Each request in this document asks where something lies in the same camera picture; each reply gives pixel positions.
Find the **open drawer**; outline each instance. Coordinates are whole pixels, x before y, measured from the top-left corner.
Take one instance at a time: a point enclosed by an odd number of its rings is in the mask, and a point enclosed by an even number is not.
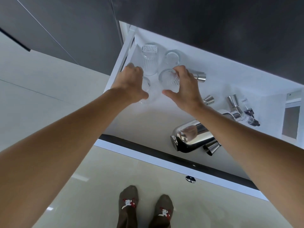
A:
[[[261,125],[252,128],[281,138],[286,94],[302,89],[301,84],[134,26],[129,30],[105,91],[125,65],[130,62],[142,65],[141,47],[148,42],[158,45],[160,60],[167,50],[177,49],[181,65],[207,74],[199,89],[202,97],[214,96],[212,108],[230,110],[226,97],[242,94],[250,101]],[[149,104],[127,107],[95,145],[267,200],[223,147],[213,156],[202,148],[190,153],[174,149],[170,141],[173,129],[193,118],[161,94],[157,74],[149,79],[159,88],[157,98]]]

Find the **hand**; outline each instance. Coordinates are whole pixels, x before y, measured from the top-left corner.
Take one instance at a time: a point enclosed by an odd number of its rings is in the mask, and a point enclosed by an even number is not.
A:
[[[131,103],[136,103],[141,99],[147,99],[148,93],[141,88],[143,71],[141,67],[134,67],[129,63],[122,72],[117,74],[111,89],[122,90]]]
[[[180,109],[192,115],[197,108],[204,106],[197,80],[185,66],[176,66],[173,69],[179,75],[179,92],[163,90],[162,93],[171,98]]]

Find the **forearm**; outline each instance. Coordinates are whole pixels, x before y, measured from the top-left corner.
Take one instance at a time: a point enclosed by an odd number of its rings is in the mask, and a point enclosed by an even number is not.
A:
[[[127,96],[119,90],[108,90],[88,105],[2,151],[3,227],[31,227],[97,138],[129,104]]]
[[[199,107],[192,114],[294,226],[304,222],[304,150]]]

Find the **person's left hand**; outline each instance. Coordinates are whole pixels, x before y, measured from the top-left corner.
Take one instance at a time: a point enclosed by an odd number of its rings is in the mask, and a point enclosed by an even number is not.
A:
[[[134,67],[129,63],[122,72],[117,74],[111,89],[122,90],[131,103],[136,103],[141,99],[147,99],[149,94],[142,90],[143,71],[141,67]]]

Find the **dark drawer edge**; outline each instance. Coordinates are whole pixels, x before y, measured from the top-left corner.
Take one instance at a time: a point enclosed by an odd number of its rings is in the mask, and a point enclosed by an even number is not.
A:
[[[31,49],[27,48],[24,44],[19,42],[16,38],[14,38],[13,36],[11,36],[7,32],[5,32],[3,29],[0,28],[0,32],[3,33],[4,35],[6,35],[7,37],[9,37],[10,39],[12,39],[14,42],[16,42],[18,45],[20,45],[23,49],[27,50],[28,52],[31,51]]]
[[[180,157],[176,157],[169,153],[164,153],[164,152],[161,152],[156,149],[152,149],[152,148],[149,148],[149,147],[146,147],[143,145],[139,145],[137,143],[124,140],[122,138],[118,138],[118,137],[115,137],[112,135],[102,134],[99,137],[99,139],[128,148],[128,149],[132,149],[132,150],[135,150],[135,151],[138,151],[138,152],[141,152],[141,153],[144,153],[144,154],[156,157],[156,158],[160,158],[165,161],[169,161],[169,162],[172,162],[172,163],[175,163],[175,164],[187,167],[187,168],[191,168],[196,171],[200,171],[200,172],[203,172],[203,173],[215,176],[215,177],[219,177],[219,178],[222,178],[222,179],[225,179],[225,180],[228,180],[228,181],[231,181],[231,182],[234,182],[234,183],[246,186],[246,187],[250,187],[255,190],[259,190],[256,187],[256,185],[248,179],[245,179],[245,178],[242,178],[239,176],[235,176],[233,174],[229,174],[224,171],[220,171],[220,170],[208,167],[208,166],[204,166],[204,165],[201,165],[196,162],[192,162],[192,161],[180,158]]]

